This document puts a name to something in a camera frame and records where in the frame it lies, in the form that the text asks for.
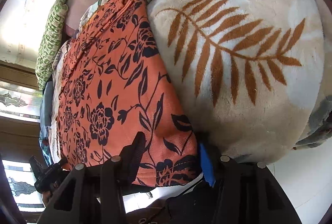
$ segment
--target black flower print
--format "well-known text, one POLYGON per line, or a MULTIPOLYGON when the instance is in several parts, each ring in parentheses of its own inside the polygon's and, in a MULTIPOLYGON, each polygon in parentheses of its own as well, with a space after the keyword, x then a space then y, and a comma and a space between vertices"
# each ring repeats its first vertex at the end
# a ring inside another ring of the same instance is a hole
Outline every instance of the black flower print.
POLYGON ((69 130, 72 122, 73 114, 71 113, 71 107, 66 106, 66 109, 64 111, 64 124, 66 125, 67 131, 69 130))
POLYGON ((114 124, 113 111, 111 108, 105 108, 103 103, 99 103, 96 109, 90 113, 90 132, 92 139, 98 139, 100 145, 106 145, 109 130, 114 124))
POLYGON ((124 15, 121 16, 120 19, 117 21, 117 28, 118 29, 122 28, 122 31, 125 30, 126 25, 129 23, 130 18, 132 17, 134 11, 135 11, 135 6, 134 5, 130 6, 126 10, 126 12, 124 13, 124 15))
POLYGON ((86 149, 84 145, 84 139, 77 139, 76 140, 76 148, 75 148, 77 157, 84 163, 88 162, 87 154, 86 154, 86 149))
POLYGON ((84 92, 85 92, 85 81, 84 76, 81 75, 75 84, 75 87, 73 89, 73 98, 76 103, 76 107, 79 106, 81 100, 84 100, 84 92))
POLYGON ((190 182, 201 172, 198 160, 187 155, 174 163, 170 159, 158 162, 156 166, 156 186, 171 186, 190 182))

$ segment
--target metal bolt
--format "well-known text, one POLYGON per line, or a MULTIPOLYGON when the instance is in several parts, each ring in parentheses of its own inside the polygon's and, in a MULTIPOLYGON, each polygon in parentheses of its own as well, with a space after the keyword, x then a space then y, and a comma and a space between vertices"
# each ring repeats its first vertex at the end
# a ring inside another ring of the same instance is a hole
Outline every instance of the metal bolt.
POLYGON ((111 158, 111 161, 112 162, 119 162, 121 160, 121 157, 120 156, 113 156, 112 158, 111 158))
POLYGON ((221 156, 220 157, 220 160, 222 161, 222 162, 228 162, 229 160, 230 160, 230 158, 229 158, 229 156, 221 156))
POLYGON ((79 163, 79 164, 77 164, 76 166, 75 166, 75 169, 76 170, 81 170, 81 169, 83 169, 84 168, 84 164, 83 163, 79 163))
POLYGON ((266 164, 264 162, 257 162, 258 168, 264 169, 266 167, 266 164))

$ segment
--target folded blanket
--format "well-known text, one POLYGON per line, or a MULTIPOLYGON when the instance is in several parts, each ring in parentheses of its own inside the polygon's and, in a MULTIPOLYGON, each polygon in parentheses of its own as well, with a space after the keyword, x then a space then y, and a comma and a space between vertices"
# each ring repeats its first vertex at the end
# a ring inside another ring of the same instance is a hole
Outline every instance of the folded blanket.
POLYGON ((195 135, 156 47, 146 0, 109 0, 70 44, 57 116, 69 165, 102 164, 140 137, 142 161, 130 171, 136 184, 195 179, 195 135))
POLYGON ((314 0, 150 0, 148 15, 196 131, 238 161, 295 145, 323 73, 314 0))

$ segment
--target brown patterned fabric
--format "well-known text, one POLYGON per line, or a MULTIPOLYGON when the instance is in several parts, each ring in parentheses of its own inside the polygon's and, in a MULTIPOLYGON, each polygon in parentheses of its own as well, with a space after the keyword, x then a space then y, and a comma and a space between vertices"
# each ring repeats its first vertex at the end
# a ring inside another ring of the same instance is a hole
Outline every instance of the brown patterned fabric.
POLYGON ((135 184, 187 183, 200 173, 197 143, 156 47, 145 0, 109 0, 64 60, 58 135, 69 165, 118 155, 146 139, 135 184))

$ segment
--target window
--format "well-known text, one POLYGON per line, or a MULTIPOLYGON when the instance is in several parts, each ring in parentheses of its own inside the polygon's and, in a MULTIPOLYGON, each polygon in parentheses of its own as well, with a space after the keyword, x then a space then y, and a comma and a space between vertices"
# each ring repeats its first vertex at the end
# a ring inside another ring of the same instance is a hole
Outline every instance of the window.
POLYGON ((42 97, 40 91, 0 81, 0 115, 40 122, 42 97))
POLYGON ((36 178, 29 163, 2 161, 14 200, 20 211, 42 212, 42 195, 34 187, 36 178))

